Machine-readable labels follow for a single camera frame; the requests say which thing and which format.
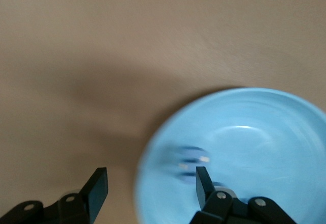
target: screw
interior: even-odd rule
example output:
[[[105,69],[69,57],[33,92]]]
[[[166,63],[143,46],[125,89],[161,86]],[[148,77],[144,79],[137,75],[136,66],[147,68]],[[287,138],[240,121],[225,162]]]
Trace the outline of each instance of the screw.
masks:
[[[66,199],[66,202],[71,202],[71,201],[73,201],[74,199],[75,199],[74,196],[70,196],[70,197],[68,197],[68,198]]]
[[[217,196],[219,199],[226,199],[226,194],[223,193],[223,192],[218,192],[218,193],[216,194],[216,196]]]
[[[24,211],[28,211],[28,210],[31,210],[31,209],[33,209],[34,208],[34,204],[29,204],[29,205],[26,205],[25,207],[24,207]]]
[[[255,203],[262,207],[266,206],[265,200],[262,200],[262,199],[255,199]]]

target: beige table surface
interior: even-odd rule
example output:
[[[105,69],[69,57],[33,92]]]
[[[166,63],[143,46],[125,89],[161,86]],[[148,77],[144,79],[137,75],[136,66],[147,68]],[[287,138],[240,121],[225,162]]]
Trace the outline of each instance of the beige table surface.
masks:
[[[193,99],[268,87],[326,109],[326,0],[0,0],[0,215],[108,168],[96,223],[137,223],[137,163]]]

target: black robotic claw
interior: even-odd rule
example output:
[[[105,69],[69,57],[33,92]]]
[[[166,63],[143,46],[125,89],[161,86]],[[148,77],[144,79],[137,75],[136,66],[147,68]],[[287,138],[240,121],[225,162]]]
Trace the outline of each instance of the black robotic claw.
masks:
[[[190,224],[295,224],[271,199],[255,197],[246,205],[216,190],[205,167],[196,168],[196,191],[201,211]]]
[[[40,201],[23,202],[1,217],[0,224],[93,224],[107,192],[106,168],[97,168],[79,193],[46,208]]]

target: light blue bowl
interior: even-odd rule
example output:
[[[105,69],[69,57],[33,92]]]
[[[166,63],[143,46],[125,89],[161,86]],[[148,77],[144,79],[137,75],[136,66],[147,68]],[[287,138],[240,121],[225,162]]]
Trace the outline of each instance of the light blue bowl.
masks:
[[[205,96],[148,144],[135,191],[140,223],[190,222],[199,210],[196,164],[244,202],[265,196],[297,223],[325,223],[325,147],[326,116],[300,97],[264,88]]]

